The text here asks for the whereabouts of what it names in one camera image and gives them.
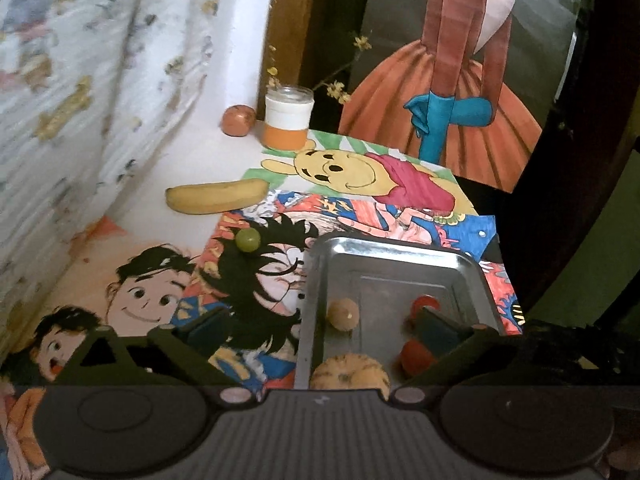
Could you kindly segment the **red cherry tomato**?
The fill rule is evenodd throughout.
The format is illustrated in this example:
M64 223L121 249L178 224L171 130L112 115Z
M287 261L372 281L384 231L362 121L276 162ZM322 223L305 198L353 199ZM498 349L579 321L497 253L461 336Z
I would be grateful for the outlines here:
M411 304L409 320L416 322L418 315L425 309L433 309L435 311L440 310L439 301L431 295L421 295Z
M400 366L408 376L416 377L436 364L437 358L420 341L410 339L402 347L399 361Z

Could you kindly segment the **striped pepino melon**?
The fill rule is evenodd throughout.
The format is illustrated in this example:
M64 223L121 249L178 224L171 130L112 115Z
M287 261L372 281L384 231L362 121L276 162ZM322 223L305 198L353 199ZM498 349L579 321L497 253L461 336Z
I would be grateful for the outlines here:
M390 396L390 376L383 365L360 353L346 353L323 361L312 373L312 390L378 390L384 400Z

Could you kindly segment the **brown kiwi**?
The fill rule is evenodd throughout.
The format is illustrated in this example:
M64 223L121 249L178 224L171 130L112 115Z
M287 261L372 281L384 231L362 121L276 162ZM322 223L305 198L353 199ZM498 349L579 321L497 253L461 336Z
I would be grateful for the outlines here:
M329 304L326 319L336 330L350 332L359 324L359 306L350 298L335 299Z

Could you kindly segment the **green grape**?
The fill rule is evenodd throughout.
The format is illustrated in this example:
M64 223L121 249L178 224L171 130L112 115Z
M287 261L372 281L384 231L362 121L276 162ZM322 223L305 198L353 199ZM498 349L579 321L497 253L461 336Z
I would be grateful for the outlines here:
M234 242L240 252L250 254L260 247L262 237L255 228L244 228L235 233Z

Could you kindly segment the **yellow banana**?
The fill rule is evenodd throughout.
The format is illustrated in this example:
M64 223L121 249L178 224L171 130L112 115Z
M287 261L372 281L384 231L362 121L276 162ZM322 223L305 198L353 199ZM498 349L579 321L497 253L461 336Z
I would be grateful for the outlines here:
M262 179L179 185L166 188L166 205L180 214L219 214L260 203L269 192Z

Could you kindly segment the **colourful anime drawing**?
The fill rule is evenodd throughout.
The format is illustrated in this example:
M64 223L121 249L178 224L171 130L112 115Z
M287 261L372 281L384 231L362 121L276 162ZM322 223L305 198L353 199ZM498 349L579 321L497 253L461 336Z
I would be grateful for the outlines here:
M217 308L227 310L221 340L207 353L210 364L256 393L291 388L300 323L311 306L311 248L326 234L461 252L480 265L504 331L521 333L522 312L501 261L494 217L283 191L222 215L171 321L185 326Z

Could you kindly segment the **silver metal tray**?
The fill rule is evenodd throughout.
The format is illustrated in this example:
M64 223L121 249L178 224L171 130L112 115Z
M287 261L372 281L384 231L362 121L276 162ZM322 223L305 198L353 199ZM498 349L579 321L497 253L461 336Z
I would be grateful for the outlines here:
M486 324L505 335L483 270L465 252L361 233L317 238L305 257L307 281L294 388L307 389L324 360L360 353L380 362L393 387L405 380L399 365L411 338L411 304L434 296L443 315L464 325ZM326 322L331 301L350 298L360 321L348 333Z

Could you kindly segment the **red apple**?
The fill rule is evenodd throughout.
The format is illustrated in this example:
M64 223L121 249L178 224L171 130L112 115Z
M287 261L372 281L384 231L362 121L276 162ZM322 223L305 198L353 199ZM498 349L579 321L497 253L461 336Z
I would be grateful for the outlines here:
M228 107L222 114L221 131L227 136L247 136L256 122L256 112L253 107L236 104Z

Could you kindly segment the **orange white glass jar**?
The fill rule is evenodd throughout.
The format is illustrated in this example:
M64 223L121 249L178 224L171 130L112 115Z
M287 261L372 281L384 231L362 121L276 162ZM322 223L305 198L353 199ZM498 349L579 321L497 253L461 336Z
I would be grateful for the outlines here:
M299 151L306 141L314 108L310 89L280 86L267 90L262 144L279 151Z

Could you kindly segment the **dried yellow flower sprig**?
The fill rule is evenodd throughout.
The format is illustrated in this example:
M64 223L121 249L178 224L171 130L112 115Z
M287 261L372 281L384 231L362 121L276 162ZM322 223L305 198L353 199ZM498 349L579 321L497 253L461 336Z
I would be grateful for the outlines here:
M326 62L322 67L317 68L317 73L322 74L322 78L318 78L317 82L312 86L311 91L316 92L323 89L326 95L334 99L341 105L347 104L352 95L347 90L346 84L341 80L340 76L350 72L352 66L361 58L364 52L372 49L370 37L366 35L355 35L352 37L352 53L347 55L344 53L341 57L341 64L337 62ZM279 71L276 60L277 48L273 44L268 44L268 63L266 68L267 90L282 90L285 84L279 79Z

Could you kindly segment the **orange dress girl poster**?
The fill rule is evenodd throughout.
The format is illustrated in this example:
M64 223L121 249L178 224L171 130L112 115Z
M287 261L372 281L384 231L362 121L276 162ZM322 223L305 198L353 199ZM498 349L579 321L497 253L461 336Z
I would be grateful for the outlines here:
M369 0L372 51L338 130L510 192L576 41L582 0Z

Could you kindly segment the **white cartoon print cloth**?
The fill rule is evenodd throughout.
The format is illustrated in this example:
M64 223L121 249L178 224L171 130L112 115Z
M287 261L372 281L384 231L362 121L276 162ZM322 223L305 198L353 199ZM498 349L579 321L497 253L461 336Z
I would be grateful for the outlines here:
M1 0L1 347L200 95L219 0Z

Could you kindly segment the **brown wooden door frame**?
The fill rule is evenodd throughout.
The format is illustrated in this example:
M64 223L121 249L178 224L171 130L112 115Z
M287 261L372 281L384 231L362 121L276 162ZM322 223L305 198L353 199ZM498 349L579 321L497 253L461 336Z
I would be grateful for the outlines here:
M257 117L264 118L268 82L298 84L314 0L271 0L265 36Z

